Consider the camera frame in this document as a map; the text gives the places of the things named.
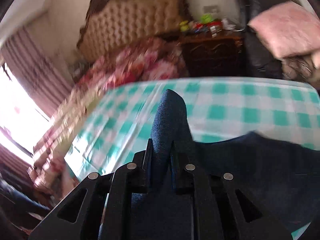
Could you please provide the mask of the dark wooden nightstand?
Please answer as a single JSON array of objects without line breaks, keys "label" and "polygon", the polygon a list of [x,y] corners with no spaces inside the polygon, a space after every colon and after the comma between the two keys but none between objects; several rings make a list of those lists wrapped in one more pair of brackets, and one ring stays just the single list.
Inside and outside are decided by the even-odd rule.
[{"label": "dark wooden nightstand", "polygon": [[191,77],[249,76],[241,33],[183,35],[179,43]]}]

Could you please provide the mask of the person leg in jeans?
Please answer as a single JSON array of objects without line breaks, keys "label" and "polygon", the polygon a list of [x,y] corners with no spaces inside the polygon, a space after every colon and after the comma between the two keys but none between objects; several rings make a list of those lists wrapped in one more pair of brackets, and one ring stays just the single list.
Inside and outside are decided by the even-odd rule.
[{"label": "person leg in jeans", "polygon": [[6,181],[1,179],[1,194],[13,201],[19,208],[28,213],[34,213],[41,217],[46,217],[51,209],[31,200],[25,194],[21,193]]}]

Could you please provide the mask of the green crumpled bag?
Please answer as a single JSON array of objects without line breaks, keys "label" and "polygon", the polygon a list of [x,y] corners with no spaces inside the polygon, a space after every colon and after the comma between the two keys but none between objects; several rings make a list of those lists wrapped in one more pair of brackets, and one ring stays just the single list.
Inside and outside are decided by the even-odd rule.
[{"label": "green crumpled bag", "polygon": [[202,24],[208,24],[214,21],[214,18],[212,16],[212,14],[210,13],[205,13],[200,17],[200,22]]}]

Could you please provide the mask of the yellow lidded jar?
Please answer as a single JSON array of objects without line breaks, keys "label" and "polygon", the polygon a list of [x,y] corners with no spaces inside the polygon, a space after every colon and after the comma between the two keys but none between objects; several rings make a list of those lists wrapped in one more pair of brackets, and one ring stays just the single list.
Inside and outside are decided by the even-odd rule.
[{"label": "yellow lidded jar", "polygon": [[182,33],[188,32],[189,31],[189,22],[188,21],[183,21],[180,23],[180,31]]}]

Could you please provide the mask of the pink striped curtain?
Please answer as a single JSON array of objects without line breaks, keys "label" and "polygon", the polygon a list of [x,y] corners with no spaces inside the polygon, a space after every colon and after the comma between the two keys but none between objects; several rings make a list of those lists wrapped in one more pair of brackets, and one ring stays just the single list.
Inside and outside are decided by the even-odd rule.
[{"label": "pink striped curtain", "polygon": [[64,62],[47,56],[25,27],[4,42],[1,55],[1,128],[33,152],[73,82],[57,68]]}]

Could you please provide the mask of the green white checkered tablecloth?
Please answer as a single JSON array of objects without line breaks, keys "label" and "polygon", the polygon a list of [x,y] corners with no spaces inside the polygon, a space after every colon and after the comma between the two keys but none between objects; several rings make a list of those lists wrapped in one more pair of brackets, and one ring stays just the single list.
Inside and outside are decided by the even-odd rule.
[{"label": "green white checkered tablecloth", "polygon": [[144,152],[163,93],[177,93],[194,141],[221,142],[256,132],[319,152],[319,94],[306,83],[203,78],[138,82],[108,90],[74,139],[66,161],[80,179],[63,202],[78,205],[80,238],[104,221],[116,170]]}]

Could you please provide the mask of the wall power outlet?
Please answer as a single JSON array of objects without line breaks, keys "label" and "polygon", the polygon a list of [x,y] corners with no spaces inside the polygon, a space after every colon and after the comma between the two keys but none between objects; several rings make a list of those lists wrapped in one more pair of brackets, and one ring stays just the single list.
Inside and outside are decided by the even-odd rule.
[{"label": "wall power outlet", "polygon": [[203,13],[204,14],[219,14],[220,8],[218,5],[206,5],[206,6],[203,6]]}]

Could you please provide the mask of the large pink satin pillow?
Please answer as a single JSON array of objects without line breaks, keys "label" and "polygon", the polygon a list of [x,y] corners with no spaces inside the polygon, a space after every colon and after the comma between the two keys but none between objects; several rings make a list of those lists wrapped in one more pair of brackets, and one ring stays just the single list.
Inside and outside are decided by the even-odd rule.
[{"label": "large pink satin pillow", "polygon": [[296,3],[275,5],[251,19],[248,26],[276,59],[319,50],[319,19]]}]

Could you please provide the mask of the tufted tan leather headboard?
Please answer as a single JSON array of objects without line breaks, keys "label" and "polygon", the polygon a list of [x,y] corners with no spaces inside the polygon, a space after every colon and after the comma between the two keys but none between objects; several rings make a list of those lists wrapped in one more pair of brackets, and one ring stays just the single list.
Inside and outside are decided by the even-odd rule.
[{"label": "tufted tan leather headboard", "polygon": [[172,37],[193,20],[188,0],[90,0],[77,49],[90,63],[138,40]]}]

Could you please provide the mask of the plaid beige blanket pile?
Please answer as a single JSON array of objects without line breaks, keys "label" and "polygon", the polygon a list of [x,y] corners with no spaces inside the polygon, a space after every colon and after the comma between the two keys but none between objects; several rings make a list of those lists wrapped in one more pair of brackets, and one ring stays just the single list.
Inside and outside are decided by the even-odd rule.
[{"label": "plaid beige blanket pile", "polygon": [[311,55],[282,59],[281,68],[285,80],[309,83],[319,89],[319,67],[316,67]]}]

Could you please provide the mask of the blue denim jeans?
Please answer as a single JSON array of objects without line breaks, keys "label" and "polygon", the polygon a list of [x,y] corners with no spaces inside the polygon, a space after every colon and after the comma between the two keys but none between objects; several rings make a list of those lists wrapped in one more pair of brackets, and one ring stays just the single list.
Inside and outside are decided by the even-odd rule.
[{"label": "blue denim jeans", "polygon": [[[116,170],[100,239],[319,239],[319,152],[256,132],[196,142],[183,99],[166,90],[144,152]],[[172,188],[171,143],[178,161]]]}]

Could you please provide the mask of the red floral bed quilt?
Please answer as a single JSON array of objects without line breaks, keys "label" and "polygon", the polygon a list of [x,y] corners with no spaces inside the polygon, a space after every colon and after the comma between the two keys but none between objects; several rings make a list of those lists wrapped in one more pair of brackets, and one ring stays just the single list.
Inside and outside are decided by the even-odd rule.
[{"label": "red floral bed quilt", "polygon": [[108,90],[138,81],[187,75],[181,45],[159,37],[144,38],[99,57],[57,108],[49,129],[34,146],[34,163],[28,168],[34,189],[58,194],[53,185],[65,169],[63,158]]}]

